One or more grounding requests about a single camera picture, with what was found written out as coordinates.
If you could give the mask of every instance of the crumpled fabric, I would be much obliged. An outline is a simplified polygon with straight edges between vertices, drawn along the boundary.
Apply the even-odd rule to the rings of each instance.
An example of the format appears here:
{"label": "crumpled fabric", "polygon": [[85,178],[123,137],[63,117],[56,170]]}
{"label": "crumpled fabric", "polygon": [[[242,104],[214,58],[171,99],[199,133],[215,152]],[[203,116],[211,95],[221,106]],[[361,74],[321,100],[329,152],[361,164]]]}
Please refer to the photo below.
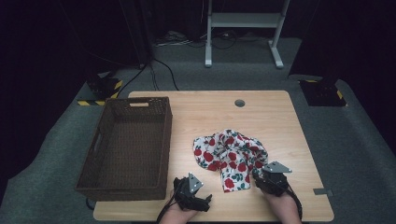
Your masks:
{"label": "crumpled fabric", "polygon": [[259,140],[230,129],[195,138],[192,150],[198,165],[220,170],[224,192],[249,189],[249,172],[261,175],[268,163],[267,151]]}

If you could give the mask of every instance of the white metal stand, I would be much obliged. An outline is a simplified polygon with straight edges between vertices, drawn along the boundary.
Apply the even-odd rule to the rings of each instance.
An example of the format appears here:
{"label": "white metal stand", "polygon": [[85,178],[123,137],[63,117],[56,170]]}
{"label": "white metal stand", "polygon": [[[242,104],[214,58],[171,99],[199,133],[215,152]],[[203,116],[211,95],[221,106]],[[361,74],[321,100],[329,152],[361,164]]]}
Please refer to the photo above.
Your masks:
{"label": "white metal stand", "polygon": [[285,0],[280,13],[218,13],[212,12],[212,0],[209,0],[207,10],[207,40],[205,47],[205,67],[212,66],[212,28],[213,27],[254,27],[276,28],[273,40],[268,45],[273,54],[276,67],[283,68],[276,45],[282,31],[283,22],[286,18],[290,0]]}

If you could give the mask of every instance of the gray carpet floor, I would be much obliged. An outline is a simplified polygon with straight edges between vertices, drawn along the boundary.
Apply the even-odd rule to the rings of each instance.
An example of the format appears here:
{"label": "gray carpet floor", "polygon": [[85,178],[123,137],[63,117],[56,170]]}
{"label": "gray carpet floor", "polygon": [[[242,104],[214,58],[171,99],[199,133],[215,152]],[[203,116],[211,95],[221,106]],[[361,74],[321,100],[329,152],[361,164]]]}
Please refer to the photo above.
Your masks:
{"label": "gray carpet floor", "polygon": [[[215,40],[219,48],[230,41]],[[229,49],[213,49],[213,66],[205,68],[205,48],[155,48],[155,58],[166,63],[181,91],[285,90],[290,94],[335,218],[331,223],[396,223],[396,160],[347,83],[338,80],[345,107],[308,106],[298,84],[304,75],[288,76],[301,44],[282,38],[278,49],[285,68],[276,69],[266,41],[238,41]],[[158,89],[174,91],[169,70],[152,62]],[[138,73],[121,69],[125,84]],[[121,93],[155,91],[147,67]],[[47,135],[33,163],[10,179],[0,208],[0,223],[99,223],[74,191],[101,106],[79,106],[64,111]]]}

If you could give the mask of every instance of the wooden table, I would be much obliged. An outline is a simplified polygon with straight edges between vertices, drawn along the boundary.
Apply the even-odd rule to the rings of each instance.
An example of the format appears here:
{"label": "wooden table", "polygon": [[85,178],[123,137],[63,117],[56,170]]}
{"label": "wooden table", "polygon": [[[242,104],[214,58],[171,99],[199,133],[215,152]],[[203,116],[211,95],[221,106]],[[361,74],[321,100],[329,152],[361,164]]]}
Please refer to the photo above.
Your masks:
{"label": "wooden table", "polygon": [[[199,136],[233,129],[259,139],[269,161],[292,169],[288,181],[303,205],[303,221],[331,221],[333,212],[322,189],[317,167],[304,138],[300,122],[286,91],[135,91],[130,97],[168,96],[173,113],[167,191],[175,177],[192,172],[204,182],[197,197],[213,194],[209,211],[192,221],[275,221],[270,207],[255,184],[251,189],[224,193],[220,172],[201,168],[192,153],[192,141]],[[238,107],[235,100],[243,100]],[[98,202],[97,220],[155,221],[163,201]]]}

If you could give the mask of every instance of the white floral fabric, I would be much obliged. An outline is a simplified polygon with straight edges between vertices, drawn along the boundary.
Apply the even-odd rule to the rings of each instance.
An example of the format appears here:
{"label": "white floral fabric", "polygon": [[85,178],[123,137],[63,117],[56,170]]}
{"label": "white floral fabric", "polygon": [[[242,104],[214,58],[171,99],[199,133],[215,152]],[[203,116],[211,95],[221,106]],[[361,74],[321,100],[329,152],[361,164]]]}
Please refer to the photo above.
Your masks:
{"label": "white floral fabric", "polygon": [[256,138],[231,129],[197,137],[192,147],[197,163],[210,171],[220,170],[224,192],[250,188],[249,172],[262,174],[268,154]]}

